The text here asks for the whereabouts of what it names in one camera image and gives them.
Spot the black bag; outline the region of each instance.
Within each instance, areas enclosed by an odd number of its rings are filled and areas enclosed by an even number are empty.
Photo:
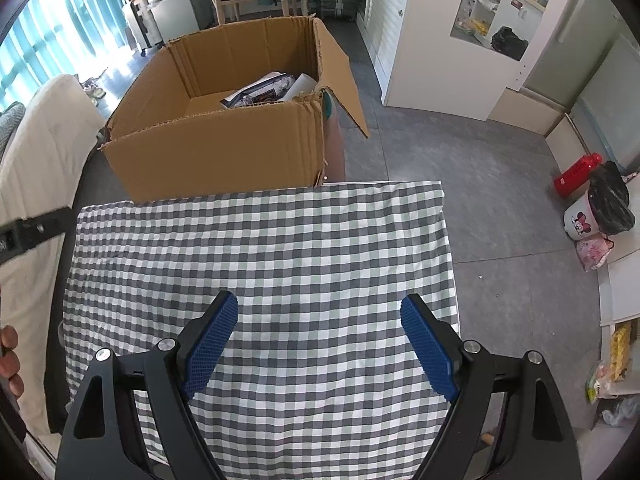
[[[529,41],[521,40],[511,30],[511,27],[501,27],[491,38],[491,48],[517,61],[522,59]]]
[[[629,190],[615,162],[608,160],[591,170],[587,196],[593,217],[604,234],[629,231],[636,223],[629,209]]]

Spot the yellow package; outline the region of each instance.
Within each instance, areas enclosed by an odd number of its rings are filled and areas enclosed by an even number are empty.
[[[479,22],[473,18],[470,18],[469,21],[471,22],[471,26],[483,36],[486,36],[489,32],[489,24],[487,22]]]
[[[610,345],[610,373],[611,380],[618,381],[624,379],[622,372],[629,361],[629,351],[631,348],[631,322],[621,323],[611,336]]]

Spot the person's hand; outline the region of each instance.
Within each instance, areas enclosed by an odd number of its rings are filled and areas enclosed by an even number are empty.
[[[4,356],[0,357],[0,376],[9,379],[9,388],[18,399],[24,393],[24,383],[18,375],[20,361],[13,349],[18,346],[18,333],[12,326],[0,330],[0,340],[4,347]]]

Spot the white sofa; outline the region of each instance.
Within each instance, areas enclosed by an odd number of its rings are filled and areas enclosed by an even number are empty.
[[[0,162],[0,225],[72,206],[82,168],[104,119],[78,81],[59,75],[33,97]],[[47,441],[44,373],[51,300],[63,237],[0,267],[3,325],[18,332],[24,395],[20,412]]]

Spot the blue gripper pad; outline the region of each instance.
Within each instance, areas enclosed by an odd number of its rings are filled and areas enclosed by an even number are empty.
[[[402,300],[400,322],[431,387],[453,402],[459,391],[456,375],[462,362],[460,338],[448,323],[433,316],[417,294]]]
[[[182,379],[180,389],[187,400],[209,383],[237,322],[238,300],[224,290],[202,317],[192,319],[180,332],[176,364]]]

